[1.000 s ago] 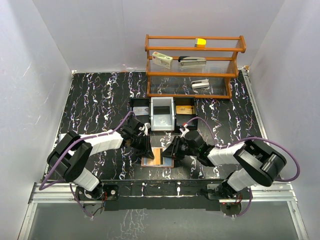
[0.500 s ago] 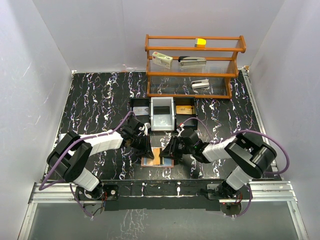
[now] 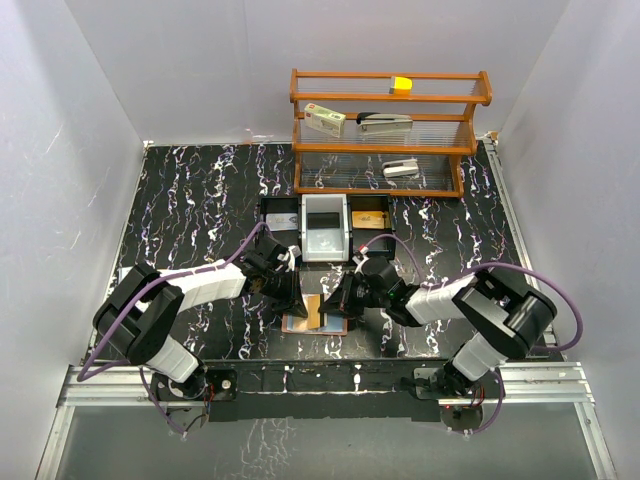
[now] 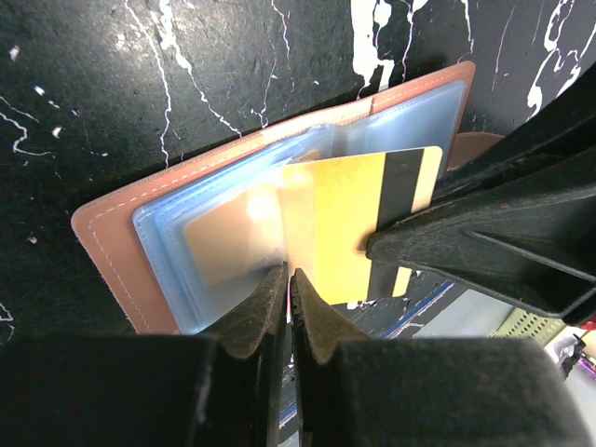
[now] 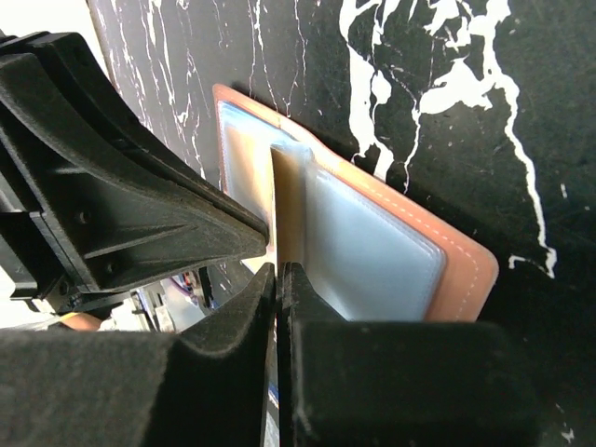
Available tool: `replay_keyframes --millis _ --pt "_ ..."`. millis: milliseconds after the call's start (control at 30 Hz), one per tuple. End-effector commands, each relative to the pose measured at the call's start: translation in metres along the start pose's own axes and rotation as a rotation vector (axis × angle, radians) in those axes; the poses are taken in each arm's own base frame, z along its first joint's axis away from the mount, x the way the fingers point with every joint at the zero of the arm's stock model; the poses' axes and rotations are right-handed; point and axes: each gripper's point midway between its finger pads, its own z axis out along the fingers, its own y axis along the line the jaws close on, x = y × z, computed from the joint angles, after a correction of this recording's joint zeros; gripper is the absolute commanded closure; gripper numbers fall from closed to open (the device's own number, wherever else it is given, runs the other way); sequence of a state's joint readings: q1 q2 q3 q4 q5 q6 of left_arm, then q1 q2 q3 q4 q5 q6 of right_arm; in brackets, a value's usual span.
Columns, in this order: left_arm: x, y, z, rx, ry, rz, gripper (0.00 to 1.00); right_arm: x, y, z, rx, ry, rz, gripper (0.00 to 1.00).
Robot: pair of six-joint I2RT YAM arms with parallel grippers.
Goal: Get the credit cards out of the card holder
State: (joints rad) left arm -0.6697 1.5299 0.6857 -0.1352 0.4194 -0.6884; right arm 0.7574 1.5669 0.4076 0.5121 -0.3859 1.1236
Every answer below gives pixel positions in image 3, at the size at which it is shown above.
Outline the gold magnetic stripe card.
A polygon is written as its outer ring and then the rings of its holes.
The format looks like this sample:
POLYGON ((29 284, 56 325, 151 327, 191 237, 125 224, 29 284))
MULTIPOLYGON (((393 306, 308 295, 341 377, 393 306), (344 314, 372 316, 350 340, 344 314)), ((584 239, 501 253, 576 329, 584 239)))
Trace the gold magnetic stripe card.
POLYGON ((319 312, 323 296, 321 294, 306 295, 304 297, 308 316, 305 320, 306 330, 318 330, 324 326, 324 315, 319 312))

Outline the pink leather card holder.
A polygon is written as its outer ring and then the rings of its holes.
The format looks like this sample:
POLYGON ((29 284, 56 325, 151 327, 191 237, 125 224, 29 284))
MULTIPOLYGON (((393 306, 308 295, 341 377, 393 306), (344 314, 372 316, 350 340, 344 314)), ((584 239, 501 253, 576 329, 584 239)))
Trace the pink leather card holder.
POLYGON ((304 294, 308 316, 285 315, 281 331, 285 334, 345 336, 348 332, 348 320, 345 317, 319 312, 327 299, 327 294, 304 294))

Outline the silver VIP card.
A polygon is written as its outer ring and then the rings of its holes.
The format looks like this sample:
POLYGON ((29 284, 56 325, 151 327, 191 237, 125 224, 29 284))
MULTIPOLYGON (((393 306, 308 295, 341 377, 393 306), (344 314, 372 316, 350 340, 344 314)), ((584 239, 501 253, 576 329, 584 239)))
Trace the silver VIP card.
POLYGON ((265 222, 272 232, 298 230, 298 214, 293 212, 267 213, 265 222))

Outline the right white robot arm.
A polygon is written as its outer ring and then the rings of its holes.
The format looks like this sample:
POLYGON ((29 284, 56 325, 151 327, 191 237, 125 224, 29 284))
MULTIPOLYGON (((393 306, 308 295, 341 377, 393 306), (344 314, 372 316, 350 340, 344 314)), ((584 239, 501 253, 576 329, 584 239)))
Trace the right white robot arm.
POLYGON ((438 398, 464 396, 489 371, 524 359, 557 315, 554 303, 510 265, 480 267, 448 285, 424 287, 405 282, 382 257, 345 273, 319 312, 351 319, 366 309, 380 309, 405 327, 462 318, 473 326, 474 336, 443 367, 402 381, 438 398))

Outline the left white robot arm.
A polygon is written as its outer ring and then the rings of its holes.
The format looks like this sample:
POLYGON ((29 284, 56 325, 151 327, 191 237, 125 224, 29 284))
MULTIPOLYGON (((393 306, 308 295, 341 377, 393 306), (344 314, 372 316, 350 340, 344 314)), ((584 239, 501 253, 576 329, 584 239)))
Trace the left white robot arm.
POLYGON ((178 315, 196 306, 260 294, 272 311, 308 315, 301 292, 298 245, 269 235, 230 259, 166 273, 148 264, 132 267, 93 318, 104 343, 133 366, 145 366, 183 387, 203 381, 202 362, 171 336, 178 315))

